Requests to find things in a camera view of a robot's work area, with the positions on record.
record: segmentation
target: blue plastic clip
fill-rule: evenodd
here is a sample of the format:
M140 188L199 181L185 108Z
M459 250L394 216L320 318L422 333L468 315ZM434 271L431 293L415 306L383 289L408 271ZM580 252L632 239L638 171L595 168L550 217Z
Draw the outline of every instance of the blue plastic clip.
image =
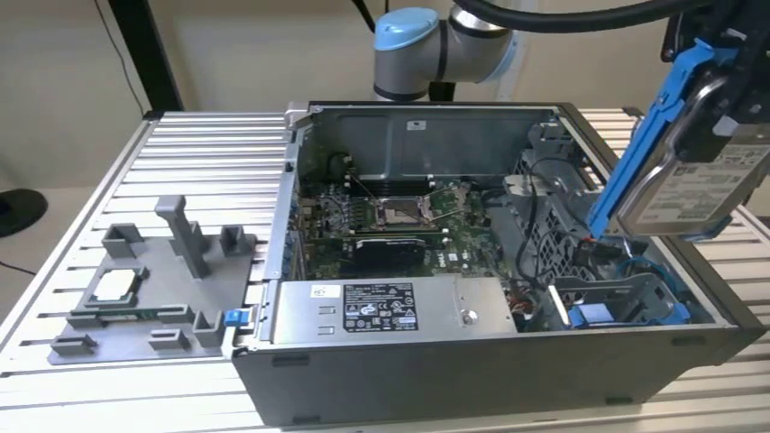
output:
M251 313L241 309L231 309L225 313L225 327L245 327L251 322Z

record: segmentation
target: black cable on floor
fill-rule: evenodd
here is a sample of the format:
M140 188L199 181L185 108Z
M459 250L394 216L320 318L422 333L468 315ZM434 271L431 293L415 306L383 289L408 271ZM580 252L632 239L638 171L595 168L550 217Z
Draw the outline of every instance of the black cable on floor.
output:
M133 100L136 101L136 105L140 107L140 116L144 116L144 107L141 106L140 97L136 95L136 90L133 89L133 84L131 84L131 78L128 76L128 69L125 66L125 59L123 54L120 53L120 49L117 48L116 40L112 37L112 32L109 32L109 26L107 25L107 20L104 19L104 13L101 12L101 6L99 5L99 0L93 0L93 4L96 5L96 12L99 12L99 18L101 19L101 24L104 26L104 31L107 32L107 37L109 38L109 43L112 44L112 48L116 51L117 58L120 59L120 68L123 69L123 77L125 77L125 82L128 84L128 90L131 90L131 95L133 95Z
M5 267L8 269L12 269L13 271L28 273L32 276L37 275L37 273L32 272L31 270L24 269L24 268L19 268L17 266L13 266L12 264L8 264L5 262L0 262L0 266Z

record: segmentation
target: robot end effector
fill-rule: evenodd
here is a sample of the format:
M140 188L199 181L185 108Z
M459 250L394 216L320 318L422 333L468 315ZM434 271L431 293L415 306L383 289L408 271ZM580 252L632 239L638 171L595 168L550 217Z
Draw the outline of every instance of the robot end effector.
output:
M652 0L579 14L531 14L455 0L450 17L410 8L375 33L379 99L412 101L431 81L480 82L527 32L595 32L670 20L671 72L588 217L592 236L714 237L770 163L770 2Z

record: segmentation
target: aluminum extrusion table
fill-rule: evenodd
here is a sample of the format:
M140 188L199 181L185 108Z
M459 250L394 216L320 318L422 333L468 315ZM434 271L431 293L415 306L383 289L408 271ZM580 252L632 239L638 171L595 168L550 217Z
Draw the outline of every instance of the aluminum extrusion table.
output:
M635 124L619 109L583 110L622 153ZM152 207L188 196L203 232L241 224L261 244L247 302L260 298L277 176L283 114L169 113L144 121L11 312L0 336L0 429L13 431L277 431L263 426L224 358L52 366L45 357L103 259L113 223L169 235ZM699 244L703 256L770 325L770 231L740 207L734 224ZM720 366L695 368L639 406L410 422L324 432L680 432L770 430L770 336Z

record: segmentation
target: sticker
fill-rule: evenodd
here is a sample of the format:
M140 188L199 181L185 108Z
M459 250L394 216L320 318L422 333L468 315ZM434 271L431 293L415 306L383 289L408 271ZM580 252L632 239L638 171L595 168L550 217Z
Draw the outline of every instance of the sticker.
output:
M410 120L407 122L407 131L424 131L428 123L424 120Z
M115 314L115 315L100 315L99 319L103 322L132 322L133 320L139 320L139 316L133 314Z
M339 298L341 286L335 284L312 284L311 298Z
M343 328L348 332L416 331L411 283L345 284Z
M679 162L639 215L639 223L707 221L767 152L770 146L730 144L712 162Z

